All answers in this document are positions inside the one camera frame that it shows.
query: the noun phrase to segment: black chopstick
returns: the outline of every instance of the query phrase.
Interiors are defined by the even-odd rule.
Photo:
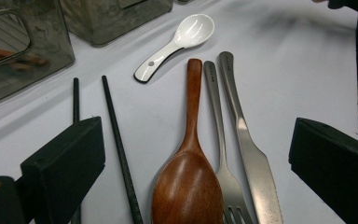
[[[80,121],[79,79],[74,78],[74,124]],[[81,204],[76,209],[71,219],[72,224],[81,224]]]
[[[79,79],[74,78],[74,123],[80,121]]]
[[[134,224],[143,224],[141,211],[139,210],[138,201],[136,200],[135,190],[133,188],[129,165],[124,152],[123,143],[121,142],[120,131],[117,125],[115,109],[113,108],[112,97],[110,95],[109,85],[106,76],[103,76],[103,90],[105,93],[107,108],[109,111],[110,121],[112,123],[113,135],[115,136],[118,159],[120,160],[121,173],[123,174],[124,184],[126,186],[127,197],[130,203],[132,220]]]

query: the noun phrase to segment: wooden spoon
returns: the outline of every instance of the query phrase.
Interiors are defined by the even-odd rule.
[[[182,145],[162,170],[152,198],[153,224],[223,223],[217,177],[200,147],[197,121],[202,61],[187,65],[187,120]]]

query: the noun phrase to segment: spoon bowl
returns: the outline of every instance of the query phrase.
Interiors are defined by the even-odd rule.
[[[152,197],[152,223],[222,224],[222,191],[197,135],[202,61],[190,59],[187,73],[186,134],[158,177]]]
[[[213,34],[213,20],[204,14],[185,18],[178,26],[173,39],[144,61],[134,73],[136,80],[146,83],[162,63],[176,51],[203,44]]]

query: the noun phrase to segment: clear plastic container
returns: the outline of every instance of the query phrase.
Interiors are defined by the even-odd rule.
[[[0,100],[74,61],[59,0],[0,0]]]
[[[68,30],[102,47],[172,10],[173,0],[61,0]]]

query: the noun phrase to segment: spoon handle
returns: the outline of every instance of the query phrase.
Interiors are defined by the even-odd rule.
[[[170,43],[168,43],[166,46],[144,61],[135,71],[134,77],[138,81],[146,83],[155,74],[162,63],[179,49],[182,48],[177,46],[172,40]]]
[[[200,148],[197,133],[197,121],[200,105],[201,75],[202,61],[199,59],[188,60],[186,134],[181,146],[182,151],[191,150],[192,152],[195,152],[195,148]]]
[[[220,167],[227,167],[226,159],[226,140],[222,118],[222,108],[220,104],[219,84],[217,82],[216,67],[213,62],[204,63],[204,72],[206,77],[206,84],[208,93],[211,98],[213,117],[216,123],[217,136],[219,138],[220,148]]]

